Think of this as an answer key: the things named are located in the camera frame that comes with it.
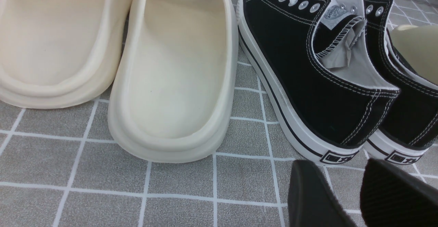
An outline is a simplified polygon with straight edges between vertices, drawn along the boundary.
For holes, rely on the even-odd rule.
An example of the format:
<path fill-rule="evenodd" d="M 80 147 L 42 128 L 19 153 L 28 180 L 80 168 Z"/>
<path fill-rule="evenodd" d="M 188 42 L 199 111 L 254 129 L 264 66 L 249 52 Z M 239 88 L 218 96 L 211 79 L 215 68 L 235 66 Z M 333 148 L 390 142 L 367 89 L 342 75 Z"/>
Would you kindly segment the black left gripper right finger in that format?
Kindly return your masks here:
<path fill-rule="evenodd" d="M 368 227 L 436 227 L 438 191 L 385 160 L 371 158 L 363 174 L 360 211 Z"/>

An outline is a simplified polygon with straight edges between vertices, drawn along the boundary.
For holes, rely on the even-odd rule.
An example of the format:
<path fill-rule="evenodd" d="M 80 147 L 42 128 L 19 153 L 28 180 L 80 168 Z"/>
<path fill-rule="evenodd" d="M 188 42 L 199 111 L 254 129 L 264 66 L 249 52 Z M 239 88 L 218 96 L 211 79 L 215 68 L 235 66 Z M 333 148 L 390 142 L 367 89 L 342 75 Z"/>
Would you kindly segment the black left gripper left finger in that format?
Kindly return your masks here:
<path fill-rule="evenodd" d="M 355 227 L 322 172 L 308 160 L 295 160 L 288 193 L 291 227 Z"/>

